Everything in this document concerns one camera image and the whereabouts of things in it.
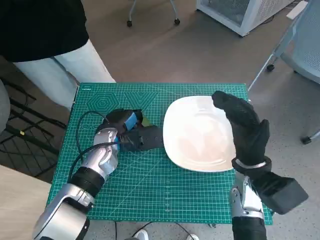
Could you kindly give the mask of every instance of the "gray chair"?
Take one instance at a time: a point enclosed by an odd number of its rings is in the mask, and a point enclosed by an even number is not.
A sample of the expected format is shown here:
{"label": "gray chair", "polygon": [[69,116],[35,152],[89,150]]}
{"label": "gray chair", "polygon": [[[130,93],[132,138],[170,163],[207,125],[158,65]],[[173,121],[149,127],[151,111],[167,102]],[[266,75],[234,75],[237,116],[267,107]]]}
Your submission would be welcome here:
{"label": "gray chair", "polygon": [[10,100],[3,82],[0,79],[0,134],[6,128],[10,116]]}
{"label": "gray chair", "polygon": [[[251,83],[248,91],[263,71],[272,72],[275,62],[282,59],[296,73],[320,84],[320,0],[309,0],[303,12],[288,27],[279,44]],[[309,144],[320,137],[320,130],[311,136],[301,138]]]}
{"label": "gray chair", "polygon": [[[175,25],[179,25],[180,24],[180,20],[178,18],[178,11],[177,11],[177,8],[176,8],[176,5],[174,3],[174,0],[170,0],[170,3],[172,5],[172,8],[173,8],[173,12],[174,12],[174,24]],[[132,27],[132,14],[134,13],[134,10],[135,10],[135,7],[136,7],[136,4],[137,4],[137,0],[134,0],[133,4],[132,4],[132,7],[130,9],[130,12],[129,12],[129,20],[126,22],[127,26],[129,28]]]}

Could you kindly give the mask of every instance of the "gray floor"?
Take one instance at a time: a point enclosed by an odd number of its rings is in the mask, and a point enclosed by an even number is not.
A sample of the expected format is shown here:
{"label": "gray floor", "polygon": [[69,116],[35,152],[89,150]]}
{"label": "gray floor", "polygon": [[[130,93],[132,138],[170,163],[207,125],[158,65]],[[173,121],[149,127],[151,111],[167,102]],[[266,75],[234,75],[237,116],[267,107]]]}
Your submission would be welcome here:
{"label": "gray floor", "polygon": [[[195,0],[176,0],[181,24],[173,26],[169,0],[138,1],[133,28],[126,27],[132,1],[85,1],[91,41],[118,82],[247,83],[254,78],[290,23],[287,9],[274,20],[239,38],[201,12]],[[56,106],[23,76],[0,60],[0,74],[24,85],[41,101],[33,108],[62,121],[68,113]],[[267,227],[269,240],[320,239],[320,140],[301,145],[300,136],[320,128],[320,85],[298,74],[283,62],[273,73],[264,73],[249,93],[261,118],[270,121],[271,138],[266,154],[279,175],[296,178],[309,194],[307,202],[287,215],[274,216]],[[143,223],[118,223],[118,240],[129,237]],[[232,239],[231,225],[209,228],[184,224],[201,240]],[[184,240],[187,235],[170,223],[147,227],[150,240]],[[114,240],[114,223],[93,221],[86,239]]]}

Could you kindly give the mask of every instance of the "white plate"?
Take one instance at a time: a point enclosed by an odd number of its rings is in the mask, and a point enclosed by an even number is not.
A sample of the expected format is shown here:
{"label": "white plate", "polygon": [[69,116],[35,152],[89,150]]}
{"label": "white plate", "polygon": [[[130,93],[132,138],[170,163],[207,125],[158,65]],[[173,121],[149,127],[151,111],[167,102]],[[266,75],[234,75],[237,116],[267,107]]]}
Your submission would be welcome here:
{"label": "white plate", "polygon": [[225,111],[210,96],[174,101],[165,113],[163,143],[168,157],[181,168],[198,172],[232,169],[234,138]]}

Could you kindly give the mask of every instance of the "blue object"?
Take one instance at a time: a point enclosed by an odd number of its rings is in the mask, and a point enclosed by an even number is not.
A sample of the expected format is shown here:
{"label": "blue object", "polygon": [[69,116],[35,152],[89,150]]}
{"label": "blue object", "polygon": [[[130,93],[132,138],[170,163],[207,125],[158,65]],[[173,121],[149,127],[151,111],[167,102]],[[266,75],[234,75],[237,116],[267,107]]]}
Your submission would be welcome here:
{"label": "blue object", "polygon": [[130,131],[131,129],[134,128],[134,126],[136,125],[138,119],[137,119],[137,116],[136,114],[133,112],[131,114],[131,116],[124,122],[125,124],[125,127],[126,127],[126,130],[127,131]]}

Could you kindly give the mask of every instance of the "silver robotic arm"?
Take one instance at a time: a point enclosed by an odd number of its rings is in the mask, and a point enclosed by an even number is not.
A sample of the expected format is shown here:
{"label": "silver robotic arm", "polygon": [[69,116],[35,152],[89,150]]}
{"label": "silver robotic arm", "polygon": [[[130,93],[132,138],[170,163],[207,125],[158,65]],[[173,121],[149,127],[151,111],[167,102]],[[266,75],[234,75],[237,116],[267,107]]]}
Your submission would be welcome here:
{"label": "silver robotic arm", "polygon": [[265,168],[267,163],[249,166],[234,159],[233,164],[241,165],[240,168],[236,168],[235,181],[229,197],[233,238],[235,240],[267,240],[263,204],[252,185],[252,180],[245,174],[246,170],[250,170],[251,173],[259,171],[259,168]]}
{"label": "silver robotic arm", "polygon": [[[116,128],[104,128],[94,145],[115,142]],[[90,225],[87,213],[95,197],[118,165],[118,145],[92,150],[73,177],[64,184],[36,222],[34,240],[81,240]]]}

